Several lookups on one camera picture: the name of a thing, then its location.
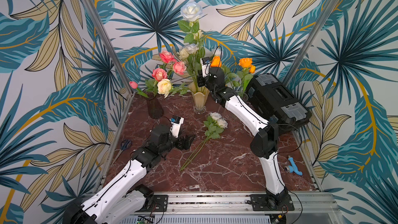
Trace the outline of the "pink rose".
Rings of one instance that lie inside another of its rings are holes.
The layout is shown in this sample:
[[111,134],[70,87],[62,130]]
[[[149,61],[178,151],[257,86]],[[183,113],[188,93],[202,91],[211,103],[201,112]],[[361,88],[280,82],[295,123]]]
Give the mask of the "pink rose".
[[167,72],[162,68],[156,68],[152,72],[152,78],[146,80],[145,84],[147,87],[147,92],[151,93],[153,96],[156,96],[158,93],[157,84],[163,79],[168,79]]
[[168,78],[172,79],[174,74],[177,74],[178,76],[182,77],[187,70],[187,67],[183,61],[180,62],[175,62],[172,65],[172,68],[168,72]]
[[171,52],[168,51],[163,51],[160,53],[160,58],[163,62],[163,64],[160,66],[160,68],[165,69],[166,66],[169,63],[175,63],[177,60],[175,59],[174,55]]

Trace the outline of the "orange tulip bud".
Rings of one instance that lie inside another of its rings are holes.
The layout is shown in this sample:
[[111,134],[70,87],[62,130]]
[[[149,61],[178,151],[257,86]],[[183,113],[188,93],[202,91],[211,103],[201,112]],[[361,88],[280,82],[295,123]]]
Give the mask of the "orange tulip bud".
[[243,92],[246,92],[246,89],[250,83],[250,81],[253,79],[254,77],[254,73],[256,71],[256,67],[255,66],[251,66],[250,68],[247,68],[245,70],[245,75],[243,77]]

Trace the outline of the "orange rose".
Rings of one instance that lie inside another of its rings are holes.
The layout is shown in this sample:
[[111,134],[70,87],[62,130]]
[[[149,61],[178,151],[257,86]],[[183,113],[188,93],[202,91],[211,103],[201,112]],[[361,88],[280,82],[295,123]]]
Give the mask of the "orange rose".
[[253,65],[252,58],[242,58],[239,60],[238,65],[240,66],[241,70],[237,71],[236,74],[237,74],[238,78],[240,79],[241,91],[243,91],[243,77],[245,75],[245,70],[247,68],[250,68]]
[[221,66],[222,66],[221,58],[219,56],[214,56],[211,61],[210,67],[221,67]]

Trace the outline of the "pink tulip bud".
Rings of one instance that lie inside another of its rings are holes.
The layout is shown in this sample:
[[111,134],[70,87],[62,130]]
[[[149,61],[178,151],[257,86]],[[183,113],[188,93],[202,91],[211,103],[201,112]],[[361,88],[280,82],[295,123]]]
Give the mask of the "pink tulip bud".
[[129,82],[129,85],[130,85],[130,87],[131,87],[132,89],[134,89],[134,90],[137,91],[137,94],[139,94],[139,95],[141,95],[141,96],[143,96],[143,97],[145,97],[145,98],[147,98],[147,99],[149,98],[148,94],[145,93],[145,92],[138,86],[138,83],[133,82],[133,81],[130,81],[130,82]]

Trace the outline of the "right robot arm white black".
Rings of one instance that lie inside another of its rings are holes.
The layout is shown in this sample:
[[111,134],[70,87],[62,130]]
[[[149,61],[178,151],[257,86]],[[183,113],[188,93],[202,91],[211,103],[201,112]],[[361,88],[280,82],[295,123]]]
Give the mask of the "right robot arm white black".
[[223,70],[203,65],[198,71],[199,86],[206,87],[216,103],[234,114],[254,136],[250,149],[259,158],[266,180],[264,200],[255,202],[253,207],[266,207],[272,211],[294,210],[294,205],[278,167],[279,129],[251,109],[232,88],[226,86]]

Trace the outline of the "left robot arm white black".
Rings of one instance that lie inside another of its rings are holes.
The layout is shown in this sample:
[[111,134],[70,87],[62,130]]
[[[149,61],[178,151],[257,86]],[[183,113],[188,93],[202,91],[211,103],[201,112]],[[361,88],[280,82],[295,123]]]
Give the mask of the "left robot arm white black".
[[172,149],[188,150],[194,135],[179,135],[180,125],[160,124],[153,128],[143,146],[105,187],[81,204],[64,212],[64,224],[117,224],[127,215],[150,207],[153,192],[136,183],[144,178]]

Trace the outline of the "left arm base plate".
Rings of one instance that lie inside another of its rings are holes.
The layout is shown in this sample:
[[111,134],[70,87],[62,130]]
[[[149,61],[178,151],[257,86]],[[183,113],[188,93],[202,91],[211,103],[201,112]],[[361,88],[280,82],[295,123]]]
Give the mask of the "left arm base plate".
[[169,202],[168,195],[154,195],[149,197],[138,212],[166,212]]

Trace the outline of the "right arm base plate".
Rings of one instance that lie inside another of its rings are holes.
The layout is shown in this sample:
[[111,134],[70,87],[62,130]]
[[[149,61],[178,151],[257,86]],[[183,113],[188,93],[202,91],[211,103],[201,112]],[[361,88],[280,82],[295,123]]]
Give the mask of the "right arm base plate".
[[289,194],[283,196],[273,195],[250,195],[247,204],[252,206],[253,211],[294,211],[295,207]]

